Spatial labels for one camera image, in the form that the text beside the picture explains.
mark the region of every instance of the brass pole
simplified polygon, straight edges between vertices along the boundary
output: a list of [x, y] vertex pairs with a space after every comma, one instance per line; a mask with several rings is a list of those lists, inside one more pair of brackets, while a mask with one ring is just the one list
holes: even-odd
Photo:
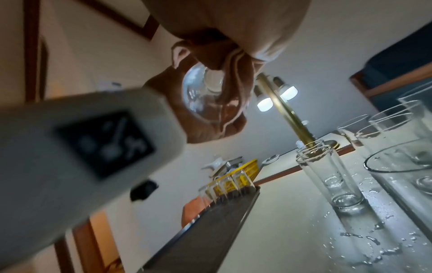
[[302, 124], [302, 121], [295, 114], [294, 110], [282, 100], [278, 91], [272, 88], [272, 83], [267, 79], [267, 76], [264, 73], [258, 74], [256, 77], [256, 85], [260, 88], [262, 93], [270, 97], [273, 101], [273, 105], [276, 106], [278, 111], [283, 115], [284, 119], [288, 122], [303, 144], [308, 144], [316, 140], [309, 130]]

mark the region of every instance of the black square label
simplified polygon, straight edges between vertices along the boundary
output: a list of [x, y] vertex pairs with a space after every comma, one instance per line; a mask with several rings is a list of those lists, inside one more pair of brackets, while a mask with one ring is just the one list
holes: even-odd
[[56, 131], [101, 179], [154, 152], [127, 111], [78, 121]]

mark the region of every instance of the brass lamp base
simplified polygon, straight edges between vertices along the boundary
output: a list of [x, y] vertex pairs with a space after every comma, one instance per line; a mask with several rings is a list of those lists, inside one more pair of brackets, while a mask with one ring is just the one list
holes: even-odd
[[324, 141], [324, 145], [332, 146], [335, 150], [341, 146], [336, 140], [326, 140]]

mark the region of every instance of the gold lamp post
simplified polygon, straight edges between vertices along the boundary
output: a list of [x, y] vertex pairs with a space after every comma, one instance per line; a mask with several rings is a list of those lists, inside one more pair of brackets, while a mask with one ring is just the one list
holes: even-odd
[[[278, 91], [282, 85], [284, 85], [284, 82], [278, 77], [275, 77], [273, 82], [271, 82], [264, 73], [260, 73], [256, 77], [256, 86], [259, 91], [269, 96], [273, 105], [276, 106], [279, 113], [284, 117], [303, 144], [307, 145], [314, 142], [316, 140], [314, 136], [309, 132], [306, 126], [303, 125], [294, 110], [279, 96]], [[324, 141], [324, 144], [330, 145], [335, 149], [339, 147], [339, 143], [335, 140]]]

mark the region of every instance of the black object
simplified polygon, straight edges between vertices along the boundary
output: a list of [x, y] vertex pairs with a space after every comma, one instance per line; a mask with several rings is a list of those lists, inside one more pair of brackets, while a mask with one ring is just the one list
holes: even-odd
[[251, 211], [259, 187], [203, 210], [143, 267], [146, 272], [215, 273]]
[[127, 111], [78, 121], [56, 131], [101, 179], [154, 152]]
[[130, 191], [130, 200], [132, 202], [137, 200], [144, 201], [147, 199], [150, 194], [152, 194], [157, 188], [159, 187], [158, 184], [151, 180], [147, 180], [144, 183], [138, 185], [137, 187], [133, 188]]
[[432, 22], [373, 56], [362, 81], [374, 88], [432, 62]]

